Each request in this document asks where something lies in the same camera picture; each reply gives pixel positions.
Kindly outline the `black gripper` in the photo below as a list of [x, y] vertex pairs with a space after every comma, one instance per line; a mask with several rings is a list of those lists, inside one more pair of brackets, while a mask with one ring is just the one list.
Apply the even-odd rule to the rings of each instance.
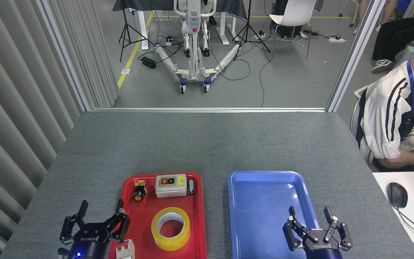
[[[294, 252], [298, 247], [302, 246], [303, 242], [303, 249], [307, 259], [343, 259], [340, 247], [343, 251], [349, 251], [353, 246], [349, 228], [346, 223], [340, 222], [332, 214], [328, 206], [323, 211], [329, 226], [322, 241], [316, 236], [315, 232], [297, 221], [294, 207], [289, 207], [290, 216], [283, 226], [283, 233], [289, 250]], [[335, 231], [339, 233], [340, 242], [332, 239]]]
[[[111, 240], [119, 243], [125, 241], [131, 220], [123, 206], [124, 201], [118, 199], [115, 213], [104, 223], [85, 224], [83, 218], [87, 212], [88, 202], [83, 200], [79, 211], [64, 219], [60, 234], [60, 241], [64, 245], [70, 244], [70, 240], [73, 240], [69, 259], [103, 259]], [[79, 226], [79, 231], [73, 237], [71, 233], [75, 224]]]

